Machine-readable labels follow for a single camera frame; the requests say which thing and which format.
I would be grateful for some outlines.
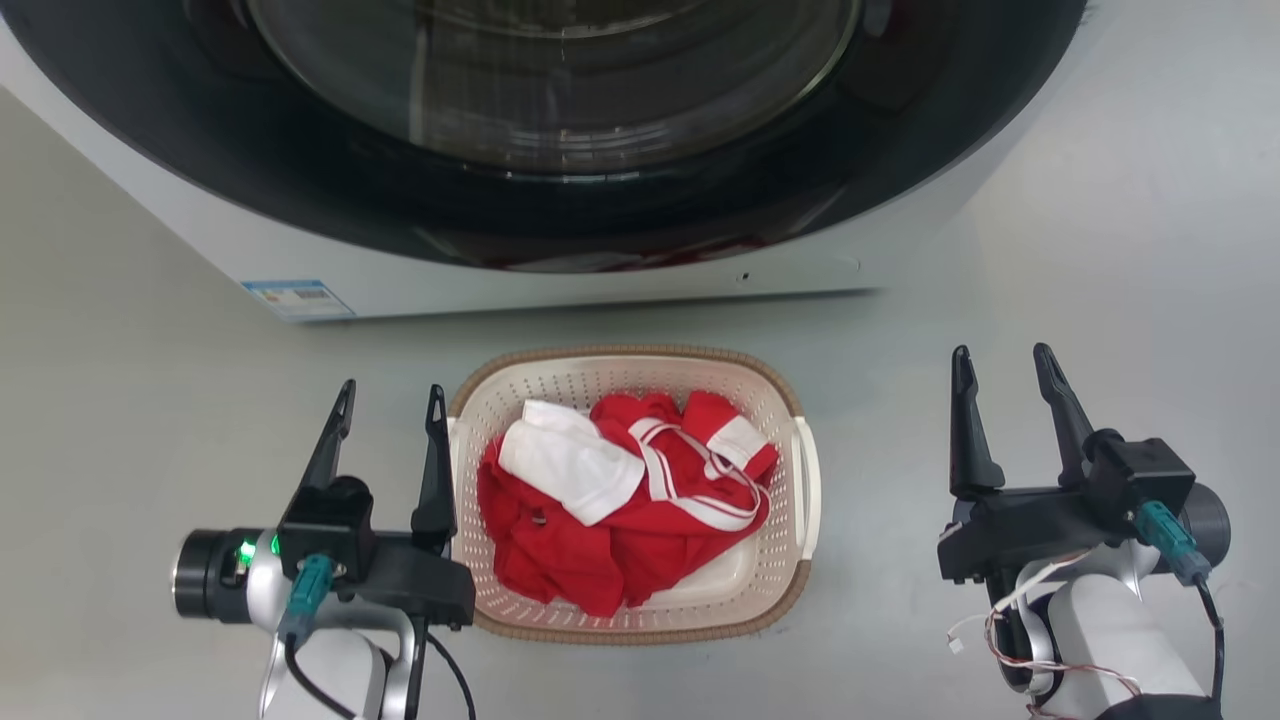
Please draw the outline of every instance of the cable connector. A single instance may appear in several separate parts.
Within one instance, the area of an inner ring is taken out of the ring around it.
[[[1138,528],[1138,536],[1165,556],[1179,583],[1190,587],[1208,579],[1213,566],[1196,550],[1196,538],[1164,502],[1143,502],[1133,524]]]
[[[283,641],[293,635],[296,647],[302,647],[315,630],[316,612],[332,588],[333,560],[324,555],[308,555],[302,561],[298,578],[293,580],[284,615],[275,626],[275,637]]]

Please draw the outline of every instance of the washing machine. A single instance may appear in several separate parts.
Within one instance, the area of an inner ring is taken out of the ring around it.
[[[0,0],[0,82],[285,320],[838,292],[1114,4]]]

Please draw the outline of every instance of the washing machine door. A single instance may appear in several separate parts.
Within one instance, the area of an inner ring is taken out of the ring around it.
[[[0,0],[86,113],[244,208],[521,272],[695,263],[978,147],[1084,0]]]

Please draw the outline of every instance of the robotic arm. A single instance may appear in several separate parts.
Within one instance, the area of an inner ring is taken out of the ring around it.
[[[457,525],[444,391],[431,388],[410,533],[374,532],[367,486],[337,473],[355,395],[347,380],[279,525],[187,537],[173,573],[174,606],[183,618],[252,623],[273,634],[259,701],[265,720],[413,720],[428,643],[458,678],[475,717],[462,673],[428,630],[460,630],[475,614],[471,571],[448,557]],[[394,633],[397,656],[358,630]]]
[[[942,578],[987,585],[987,643],[1036,716],[1221,720],[1222,629],[1206,580],[1230,547],[1217,496],[1161,439],[1093,430],[1047,345],[1034,348],[1053,413],[1057,487],[1002,489],[987,447],[969,350],[952,355],[952,521],[938,539]],[[1174,573],[1199,589],[1215,629],[1211,693],[1142,603],[1142,578]],[[1065,582],[1034,602],[1028,592]]]

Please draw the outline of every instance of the basket rim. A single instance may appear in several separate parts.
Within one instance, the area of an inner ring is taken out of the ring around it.
[[[796,397],[795,391],[791,389],[791,386],[782,378],[782,375],[778,374],[777,370],[767,365],[764,361],[746,355],[745,352],[690,345],[588,345],[580,347],[530,350],[502,355],[489,363],[485,363],[476,372],[471,373],[471,377],[462,383],[458,392],[453,397],[453,406],[457,407],[457,410],[449,413],[449,416],[454,419],[460,418],[462,410],[467,405],[467,401],[471,400],[471,396],[475,395],[475,391],[480,387],[480,384],[495,373],[507,368],[545,360],[602,356],[687,357],[691,360],[712,360],[741,365],[764,377],[764,379],[767,379],[769,384],[778,391],[778,395],[782,396],[782,401],[792,418],[804,416],[804,409],[801,407],[800,398]],[[804,588],[809,582],[810,564],[812,561],[805,559],[796,562],[791,575],[791,583],[787,585],[786,592],[783,592],[777,602],[769,606],[768,610],[750,620],[732,623],[728,625],[716,625],[712,628],[699,628],[694,630],[550,630],[512,625],[489,615],[481,607],[476,607],[475,624],[476,626],[500,637],[567,644],[653,646],[735,638],[739,635],[758,633],[781,620],[782,616],[786,615],[800,598],[800,593],[804,592]]]

